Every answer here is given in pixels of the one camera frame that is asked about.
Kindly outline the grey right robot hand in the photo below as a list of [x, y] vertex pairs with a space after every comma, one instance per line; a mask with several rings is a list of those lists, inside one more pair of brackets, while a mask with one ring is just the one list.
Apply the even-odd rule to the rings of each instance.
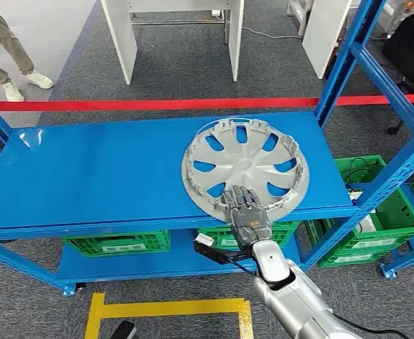
[[271, 239], [271, 222], [261, 199], [253, 190], [233, 185], [222, 199], [228, 206], [231, 231], [241, 250], [261, 240]]

